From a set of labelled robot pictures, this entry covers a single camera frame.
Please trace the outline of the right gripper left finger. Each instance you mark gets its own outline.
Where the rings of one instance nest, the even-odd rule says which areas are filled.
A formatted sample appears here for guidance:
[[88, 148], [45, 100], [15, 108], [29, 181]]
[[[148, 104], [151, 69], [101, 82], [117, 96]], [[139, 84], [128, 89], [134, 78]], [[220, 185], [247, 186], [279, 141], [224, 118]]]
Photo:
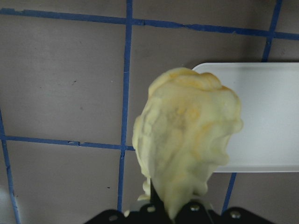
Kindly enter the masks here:
[[124, 213], [118, 210], [105, 210], [85, 224], [163, 224], [164, 215], [151, 203], [137, 203]]

